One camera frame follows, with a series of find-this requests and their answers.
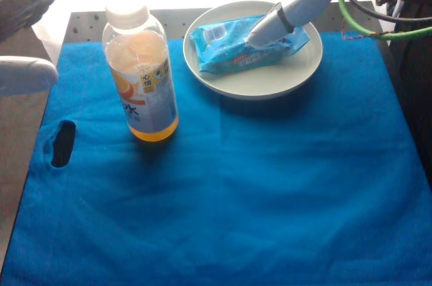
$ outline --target round plate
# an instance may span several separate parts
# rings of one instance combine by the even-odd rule
[[[266,14],[273,5],[266,1],[239,1],[210,9],[197,18],[189,27],[183,43],[184,59],[194,76],[215,92],[248,100],[281,96],[308,80],[318,68],[323,56],[321,37],[311,23],[304,26],[310,41],[295,55],[275,65],[228,75],[200,74],[199,72],[195,44],[190,39],[190,34],[196,27]]]

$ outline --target plate rim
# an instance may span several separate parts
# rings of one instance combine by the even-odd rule
[[[274,3],[269,2],[269,1],[235,1],[235,2],[231,2],[231,3],[227,3],[227,4],[223,4],[223,5],[219,5],[217,7],[211,8],[208,11],[202,13],[201,15],[199,15],[195,21],[193,21],[193,23],[189,26],[188,30],[186,31],[186,34],[184,35],[184,41],[183,41],[183,58],[186,62],[186,64],[188,65],[188,68],[190,70],[190,72],[192,72],[192,74],[194,75],[194,77],[196,79],[198,79],[202,84],[204,84],[207,88],[210,88],[211,90],[213,90],[214,92],[217,92],[218,94],[224,95],[224,96],[228,96],[228,97],[232,97],[232,98],[236,98],[236,99],[241,99],[241,100],[249,100],[249,101],[261,101],[261,100],[265,100],[265,99],[272,99],[272,98],[276,98],[279,96],[283,96],[297,88],[299,88],[301,85],[303,85],[305,82],[307,82],[312,75],[316,72],[316,70],[318,69],[319,65],[321,64],[321,61],[323,59],[323,41],[321,40],[321,35],[319,34],[318,30],[314,27],[314,25],[309,22],[308,24],[306,24],[305,26],[309,26],[310,29],[317,35],[317,38],[319,40],[319,49],[320,49],[320,55],[319,58],[317,58],[318,62],[317,62],[317,66],[316,68],[313,70],[313,72],[310,74],[310,76],[308,78],[306,78],[305,80],[303,80],[301,83],[291,87],[291,88],[287,88],[285,90],[279,91],[279,92],[274,92],[271,94],[256,94],[256,95],[250,95],[250,94],[236,94],[236,93],[232,93],[232,92],[227,92],[224,90],[221,90],[220,88],[212,85],[210,82],[207,82],[204,78],[202,78],[201,76],[199,76],[199,74],[196,74],[195,71],[192,70],[192,66],[190,65],[188,58],[186,57],[186,42],[187,40],[190,40],[190,33],[191,33],[191,29],[195,29],[196,28],[196,23],[206,14],[211,13],[212,11],[214,11],[215,9],[219,9],[221,7],[226,7],[229,5],[241,5],[242,3],[247,3],[247,4],[251,4],[251,3],[266,3],[269,5],[274,5]]]

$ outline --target plastic packaging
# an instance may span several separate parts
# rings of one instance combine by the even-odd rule
[[[195,42],[200,72],[231,74],[269,65],[297,53],[308,41],[303,28],[262,49],[247,44],[249,32],[263,16],[240,18],[199,26],[191,34]]]
[[[178,125],[167,40],[147,6],[107,6],[102,44],[132,133],[156,142]]]

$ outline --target plastic bottle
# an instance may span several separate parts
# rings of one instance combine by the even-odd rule
[[[173,134],[178,111],[167,39],[147,6],[107,6],[102,44],[131,132],[156,142]]]

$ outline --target orange liquid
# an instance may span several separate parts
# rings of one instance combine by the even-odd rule
[[[106,54],[112,68],[124,74],[138,74],[140,71],[135,65],[145,63],[149,69],[161,65],[168,56],[168,46],[161,35],[143,31],[134,36],[118,36],[110,42]],[[129,129],[140,140],[157,142],[172,135],[177,126],[178,115],[169,127],[158,132],[141,132],[130,125]]]

